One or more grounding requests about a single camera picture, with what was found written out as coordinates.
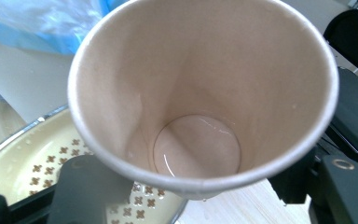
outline plastic bag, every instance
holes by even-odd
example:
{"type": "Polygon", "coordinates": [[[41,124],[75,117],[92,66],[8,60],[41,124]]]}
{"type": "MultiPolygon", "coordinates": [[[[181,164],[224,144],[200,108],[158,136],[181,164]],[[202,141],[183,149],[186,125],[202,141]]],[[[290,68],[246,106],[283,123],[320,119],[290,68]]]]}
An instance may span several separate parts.
{"type": "Polygon", "coordinates": [[[0,43],[74,54],[90,29],[126,0],[0,0],[0,43]]]}

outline table surface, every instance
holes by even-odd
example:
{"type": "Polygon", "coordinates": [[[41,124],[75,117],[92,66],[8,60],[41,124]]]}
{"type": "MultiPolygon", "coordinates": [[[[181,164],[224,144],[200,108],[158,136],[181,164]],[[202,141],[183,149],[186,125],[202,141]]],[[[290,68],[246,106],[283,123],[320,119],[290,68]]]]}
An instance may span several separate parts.
{"type": "MultiPolygon", "coordinates": [[[[333,1],[284,2],[308,17],[320,31],[335,15],[347,9],[333,1]]],[[[71,56],[0,46],[0,93],[8,102],[0,102],[0,139],[3,140],[25,123],[66,104],[66,79],[71,61],[71,56]]],[[[285,205],[277,198],[269,182],[262,180],[242,189],[222,193],[206,202],[189,202],[176,224],[310,223],[309,202],[285,205]]]]}

